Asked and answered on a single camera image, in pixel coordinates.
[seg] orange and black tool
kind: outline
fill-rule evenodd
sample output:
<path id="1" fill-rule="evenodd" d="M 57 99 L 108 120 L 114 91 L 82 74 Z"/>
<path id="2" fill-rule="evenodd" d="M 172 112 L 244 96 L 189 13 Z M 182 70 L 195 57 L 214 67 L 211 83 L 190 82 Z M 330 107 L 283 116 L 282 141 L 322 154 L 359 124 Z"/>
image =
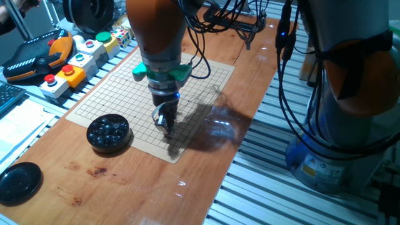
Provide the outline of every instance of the orange and black tool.
<path id="1" fill-rule="evenodd" d="M 52 31 L 20 45 L 14 56 L 4 63 L 4 77 L 20 81 L 49 74 L 63 66 L 75 54 L 73 37 L 67 30 Z"/>

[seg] yellow button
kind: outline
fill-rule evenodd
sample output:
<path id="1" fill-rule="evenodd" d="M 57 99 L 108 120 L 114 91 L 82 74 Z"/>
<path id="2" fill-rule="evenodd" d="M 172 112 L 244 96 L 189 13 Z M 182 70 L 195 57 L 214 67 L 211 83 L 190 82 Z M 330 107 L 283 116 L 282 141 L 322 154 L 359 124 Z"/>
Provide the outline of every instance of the yellow button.
<path id="1" fill-rule="evenodd" d="M 115 46 L 119 46 L 118 41 L 115 37 L 111 37 L 111 41 L 104 43 L 104 47 L 106 48 L 107 53 L 110 53 Z"/>
<path id="2" fill-rule="evenodd" d="M 67 80 L 68 85 L 71 88 L 75 88 L 83 79 L 86 78 L 86 73 L 82 68 L 66 65 L 60 72 L 57 73 L 57 77 L 64 78 Z"/>

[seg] keyboard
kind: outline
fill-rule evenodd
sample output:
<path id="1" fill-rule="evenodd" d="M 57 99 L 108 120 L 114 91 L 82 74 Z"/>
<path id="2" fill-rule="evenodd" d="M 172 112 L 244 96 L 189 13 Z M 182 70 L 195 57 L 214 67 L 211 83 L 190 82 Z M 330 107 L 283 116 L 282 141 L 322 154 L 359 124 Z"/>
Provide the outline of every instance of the keyboard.
<path id="1" fill-rule="evenodd" d="M 25 89 L 0 83 L 0 114 L 24 96 Z"/>

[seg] wooden tabletop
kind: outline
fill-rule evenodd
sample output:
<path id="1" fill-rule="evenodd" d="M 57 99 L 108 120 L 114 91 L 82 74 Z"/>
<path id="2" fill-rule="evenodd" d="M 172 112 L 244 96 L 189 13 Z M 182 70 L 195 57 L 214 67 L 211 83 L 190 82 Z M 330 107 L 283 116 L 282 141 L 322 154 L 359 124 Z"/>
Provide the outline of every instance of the wooden tabletop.
<path id="1" fill-rule="evenodd" d="M 277 25 L 268 18 L 250 51 L 233 30 L 206 34 L 206 57 L 235 71 L 176 164 L 133 147 L 98 156 L 64 116 L 17 161 L 42 169 L 41 189 L 0 212 L 18 224 L 201 224 L 276 72 Z M 182 49 L 196 51 L 188 34 Z"/>

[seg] black bowl lid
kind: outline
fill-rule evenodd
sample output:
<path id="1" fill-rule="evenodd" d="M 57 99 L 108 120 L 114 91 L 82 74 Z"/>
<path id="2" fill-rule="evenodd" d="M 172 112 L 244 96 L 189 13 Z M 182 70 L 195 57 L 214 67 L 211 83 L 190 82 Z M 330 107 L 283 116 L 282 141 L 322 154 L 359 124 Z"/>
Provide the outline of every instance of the black bowl lid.
<path id="1" fill-rule="evenodd" d="M 21 204 L 33 197 L 43 181 L 42 171 L 32 162 L 22 162 L 0 174 L 0 203 Z"/>

